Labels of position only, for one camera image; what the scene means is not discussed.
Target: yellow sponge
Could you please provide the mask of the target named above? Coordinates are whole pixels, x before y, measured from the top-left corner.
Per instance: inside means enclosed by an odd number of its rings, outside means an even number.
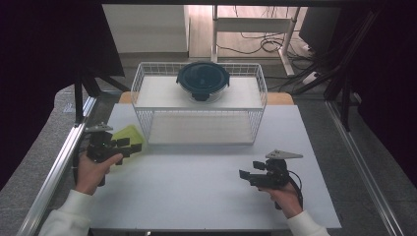
[[[130,145],[138,145],[144,143],[144,137],[139,133],[134,125],[128,125],[124,129],[113,134],[111,140],[130,139]]]

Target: wooden floor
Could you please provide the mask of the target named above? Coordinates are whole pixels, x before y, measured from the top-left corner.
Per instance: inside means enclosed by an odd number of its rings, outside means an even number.
[[[291,18],[296,8],[287,7],[253,7],[253,6],[219,6],[217,15],[221,17],[240,18]],[[307,8],[301,8],[297,19],[295,30],[301,28]],[[189,6],[190,14],[190,57],[210,57],[210,49],[212,44],[212,6]],[[253,52],[261,47],[261,40],[264,33],[243,32],[244,38],[240,32],[220,32],[217,36],[217,45],[220,47],[228,47],[237,51]],[[283,33],[276,35],[275,38],[283,39]],[[297,53],[303,53],[302,47],[305,43],[298,37],[298,31],[295,31],[291,39],[291,46],[295,48]],[[273,44],[265,46],[267,50],[276,48]],[[277,51],[266,52],[259,50],[255,53],[244,54],[232,50],[218,48],[218,57],[254,57],[254,58],[277,58]]]

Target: wooden board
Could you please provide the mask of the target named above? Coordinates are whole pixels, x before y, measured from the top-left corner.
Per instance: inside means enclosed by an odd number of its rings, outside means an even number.
[[[131,96],[129,91],[122,93],[119,103],[130,103]],[[286,92],[268,92],[268,105],[294,105],[290,94]]]

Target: white sleeve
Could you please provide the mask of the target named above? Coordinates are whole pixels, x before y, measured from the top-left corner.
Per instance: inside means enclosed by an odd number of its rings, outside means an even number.
[[[289,218],[287,223],[294,236],[328,236],[328,231],[317,224],[306,211]]]
[[[93,196],[71,190],[67,201],[50,212],[39,235],[87,235],[92,201]]]

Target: sleeve cuff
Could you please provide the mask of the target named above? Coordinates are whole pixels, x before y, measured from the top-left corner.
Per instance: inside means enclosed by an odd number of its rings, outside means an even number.
[[[315,235],[318,232],[326,231],[321,225],[317,224],[309,213],[303,211],[296,216],[288,219],[288,226],[294,236],[296,235]]]
[[[93,200],[93,196],[71,190],[67,201],[59,208],[59,210],[87,217],[89,215]]]

